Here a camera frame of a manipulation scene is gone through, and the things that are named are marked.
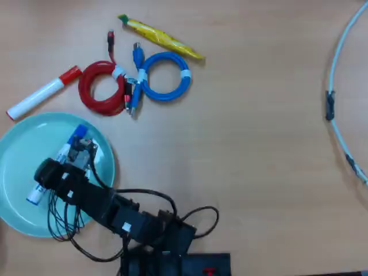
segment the white cable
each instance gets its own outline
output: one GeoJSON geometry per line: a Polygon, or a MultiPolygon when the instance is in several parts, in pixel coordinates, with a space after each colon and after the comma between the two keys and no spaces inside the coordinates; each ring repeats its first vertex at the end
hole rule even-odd
{"type": "MultiPolygon", "coordinates": [[[[338,46],[336,48],[336,52],[335,52],[335,56],[333,57],[333,61],[331,64],[331,69],[329,72],[329,83],[328,83],[328,95],[331,95],[333,89],[334,89],[334,75],[335,75],[335,69],[336,69],[336,65],[338,63],[338,59],[340,56],[340,52],[341,49],[343,48],[346,36],[348,34],[348,32],[350,31],[351,27],[356,23],[356,21],[358,20],[358,18],[362,15],[362,13],[365,11],[365,9],[368,7],[368,1],[364,3],[364,5],[357,11],[357,13],[355,13],[355,16],[350,20],[350,22],[347,24],[343,34],[341,35],[341,38],[339,40],[338,46]]],[[[341,133],[340,130],[336,124],[335,119],[331,120],[331,124],[333,127],[333,131],[336,134],[336,137],[339,140],[340,146],[343,149],[345,155],[347,155],[348,157],[350,157],[353,161],[354,158],[352,157],[352,154],[350,153],[341,133]]],[[[368,183],[368,177],[365,175],[365,173],[360,169],[360,167],[358,166],[357,163],[355,163],[354,161],[354,167],[355,167],[355,171],[357,176],[365,183],[368,183]]]]}

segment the white tube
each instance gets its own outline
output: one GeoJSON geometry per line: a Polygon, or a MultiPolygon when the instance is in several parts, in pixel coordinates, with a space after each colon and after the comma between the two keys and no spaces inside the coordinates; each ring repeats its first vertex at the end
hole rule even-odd
{"type": "Polygon", "coordinates": [[[13,120],[17,120],[63,87],[64,83],[59,78],[56,78],[10,108],[6,113],[13,120]]]}

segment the blue plate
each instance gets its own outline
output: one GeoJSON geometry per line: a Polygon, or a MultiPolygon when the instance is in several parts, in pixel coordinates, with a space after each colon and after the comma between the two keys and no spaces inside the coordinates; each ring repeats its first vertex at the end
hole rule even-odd
{"type": "MultiPolygon", "coordinates": [[[[30,116],[16,124],[0,140],[0,216],[14,229],[26,235],[51,237],[47,227],[48,193],[38,206],[26,200],[35,185],[33,176],[43,160],[55,158],[57,152],[83,124],[88,135],[97,142],[99,154],[95,166],[100,178],[112,186],[115,176],[114,156],[107,139],[89,122],[67,113],[43,113],[30,116]]],[[[90,177],[93,184],[97,181],[90,177]]],[[[64,213],[64,202],[58,200],[58,211],[64,213]]],[[[68,220],[75,208],[68,209],[68,220]]],[[[90,217],[82,213],[84,222],[90,217]]]]}

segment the white marker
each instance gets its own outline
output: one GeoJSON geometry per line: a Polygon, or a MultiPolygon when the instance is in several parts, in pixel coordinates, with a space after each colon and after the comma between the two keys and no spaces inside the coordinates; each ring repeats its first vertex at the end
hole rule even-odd
{"type": "Polygon", "coordinates": [[[26,97],[20,103],[14,105],[10,108],[6,114],[13,120],[17,120],[22,117],[25,113],[33,109],[35,106],[43,102],[45,99],[54,95],[60,89],[62,89],[65,85],[72,82],[74,79],[79,77],[82,74],[81,70],[78,66],[74,66],[72,69],[66,71],[63,75],[58,78],[52,80],[47,85],[41,87],[32,95],[26,97]]]}

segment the blue cable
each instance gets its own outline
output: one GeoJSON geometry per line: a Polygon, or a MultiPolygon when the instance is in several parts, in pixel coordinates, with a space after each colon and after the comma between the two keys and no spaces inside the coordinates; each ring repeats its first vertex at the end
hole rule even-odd
{"type": "Polygon", "coordinates": [[[138,107],[142,90],[147,96],[156,101],[172,101],[179,98],[188,90],[191,80],[188,65],[178,54],[173,52],[156,53],[153,56],[149,57],[141,66],[139,66],[138,63],[143,61],[143,57],[141,55],[143,55],[141,48],[139,47],[139,45],[135,46],[133,50],[133,59],[136,63],[136,67],[139,73],[137,83],[133,91],[133,98],[131,103],[132,115],[134,115],[134,111],[138,107]],[[182,71],[182,80],[180,82],[180,85],[178,86],[178,88],[170,93],[157,93],[150,88],[147,82],[147,74],[151,66],[154,65],[156,62],[161,62],[163,60],[170,60],[175,62],[182,71]]]}
{"type": "MultiPolygon", "coordinates": [[[[355,15],[353,16],[353,18],[350,20],[350,22],[347,24],[343,34],[341,35],[341,38],[339,40],[338,46],[336,47],[336,52],[335,52],[335,56],[333,57],[333,61],[331,64],[331,69],[329,71],[329,82],[328,82],[328,95],[332,94],[332,91],[334,89],[334,75],[335,75],[335,69],[336,69],[336,65],[338,63],[338,59],[341,53],[341,50],[343,48],[345,39],[347,37],[347,34],[349,33],[351,27],[356,23],[356,21],[358,20],[358,18],[362,15],[362,13],[365,11],[365,9],[367,9],[368,7],[368,1],[366,1],[363,6],[355,13],[355,15]]],[[[358,164],[355,162],[354,158],[352,157],[351,152],[349,151],[341,133],[340,130],[338,128],[338,125],[336,124],[335,119],[333,118],[331,120],[331,124],[333,127],[333,131],[335,132],[336,137],[339,140],[340,146],[342,148],[342,150],[344,151],[344,154],[347,158],[349,158],[351,163],[350,165],[352,166],[353,170],[355,171],[356,175],[365,183],[368,185],[368,177],[367,175],[363,172],[363,170],[358,166],[358,164]]]]}

